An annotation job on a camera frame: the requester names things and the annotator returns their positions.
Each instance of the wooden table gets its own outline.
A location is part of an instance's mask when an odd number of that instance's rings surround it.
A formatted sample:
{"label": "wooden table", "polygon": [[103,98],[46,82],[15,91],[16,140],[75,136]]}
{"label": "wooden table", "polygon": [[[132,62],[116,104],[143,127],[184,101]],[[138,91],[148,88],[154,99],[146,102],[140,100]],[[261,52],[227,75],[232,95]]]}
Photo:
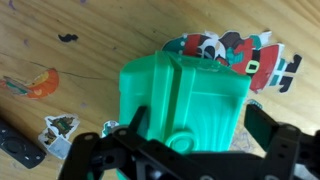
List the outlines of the wooden table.
{"label": "wooden table", "polygon": [[[13,6],[0,1],[0,75],[31,81],[46,70],[37,64],[59,71],[59,88],[43,99],[0,89],[1,116],[39,146],[37,136],[48,115],[79,115],[71,141],[83,132],[100,133],[104,122],[118,119],[119,71],[127,62],[153,54],[184,32],[204,30],[222,35],[233,29],[246,37],[269,29],[272,42],[286,45],[284,57],[300,53],[304,59],[288,93],[268,88],[249,97],[278,121],[308,134],[320,129],[318,1],[83,1],[12,0]],[[79,39],[61,42],[58,34],[67,33]],[[48,154],[28,170],[0,151],[0,179],[55,179],[62,163]],[[115,173],[105,177],[113,179]]]}

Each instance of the santa claus sticker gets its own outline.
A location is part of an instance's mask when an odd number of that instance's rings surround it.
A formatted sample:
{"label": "santa claus sticker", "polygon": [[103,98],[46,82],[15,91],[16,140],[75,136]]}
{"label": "santa claus sticker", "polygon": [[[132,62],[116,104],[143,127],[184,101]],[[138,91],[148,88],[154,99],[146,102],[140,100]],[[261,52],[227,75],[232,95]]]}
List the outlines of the santa claus sticker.
{"label": "santa claus sticker", "polygon": [[235,31],[228,31],[221,37],[212,32],[183,34],[167,42],[163,50],[219,61],[250,76],[250,89],[255,93],[277,85],[281,86],[279,92],[284,93],[288,91],[302,58],[295,54],[292,60],[283,59],[283,44],[268,45],[271,34],[268,31],[247,38],[241,38]]}

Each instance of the cartoon sticker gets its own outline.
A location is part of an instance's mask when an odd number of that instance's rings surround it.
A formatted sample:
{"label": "cartoon sticker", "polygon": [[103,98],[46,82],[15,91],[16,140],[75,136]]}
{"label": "cartoon sticker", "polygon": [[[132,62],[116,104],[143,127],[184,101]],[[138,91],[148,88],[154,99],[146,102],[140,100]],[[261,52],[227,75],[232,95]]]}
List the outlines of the cartoon sticker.
{"label": "cartoon sticker", "polygon": [[75,131],[80,124],[77,115],[64,114],[61,116],[47,116],[45,117],[46,124],[57,136],[69,139],[70,134]]}
{"label": "cartoon sticker", "polygon": [[106,137],[108,134],[111,133],[112,128],[116,126],[119,126],[119,123],[117,121],[110,120],[104,123],[103,130],[101,132],[101,137]]}
{"label": "cartoon sticker", "polygon": [[247,101],[247,103],[248,103],[248,104],[254,104],[254,105],[258,106],[260,109],[263,108],[262,104],[260,104],[258,101],[254,100],[254,99],[249,99],[249,100]]}
{"label": "cartoon sticker", "polygon": [[64,138],[57,137],[53,130],[46,128],[39,136],[38,140],[54,156],[65,159],[71,147],[71,143]]}
{"label": "cartoon sticker", "polygon": [[4,76],[3,79],[0,80],[0,85],[9,89],[15,95],[39,99],[55,92],[59,86],[59,76],[57,71],[52,68],[43,72],[30,84],[23,84],[10,77]]}
{"label": "cartoon sticker", "polygon": [[279,91],[284,93],[288,91],[302,57],[295,54],[291,62],[281,58],[284,45],[267,45],[271,35],[271,31],[247,38],[241,38],[235,31],[227,31],[221,37],[213,32],[183,34],[167,42],[162,50],[219,61],[250,76],[250,89],[255,93],[277,85],[282,86]]}

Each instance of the green plastic toy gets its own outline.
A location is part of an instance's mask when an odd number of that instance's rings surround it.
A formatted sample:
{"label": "green plastic toy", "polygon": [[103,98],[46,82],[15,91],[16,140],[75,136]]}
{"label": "green plastic toy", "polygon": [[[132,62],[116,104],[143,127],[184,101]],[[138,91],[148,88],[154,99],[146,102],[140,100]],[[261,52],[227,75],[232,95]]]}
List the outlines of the green plastic toy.
{"label": "green plastic toy", "polygon": [[157,51],[120,73],[120,125],[148,106],[147,140],[177,152],[229,149],[250,77],[219,62]]}

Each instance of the black metal bracket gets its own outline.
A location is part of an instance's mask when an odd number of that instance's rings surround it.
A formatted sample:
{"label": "black metal bracket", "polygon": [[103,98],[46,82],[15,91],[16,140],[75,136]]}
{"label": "black metal bracket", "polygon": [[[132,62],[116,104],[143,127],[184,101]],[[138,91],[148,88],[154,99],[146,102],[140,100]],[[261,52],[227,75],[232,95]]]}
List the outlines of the black metal bracket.
{"label": "black metal bracket", "polygon": [[148,109],[140,107],[128,128],[100,139],[85,133],[74,140],[59,179],[100,179],[117,168],[128,179],[293,179],[296,163],[319,177],[319,131],[316,136],[279,125],[255,105],[248,105],[245,127],[267,152],[265,158],[241,153],[181,155],[156,140],[145,140]]}

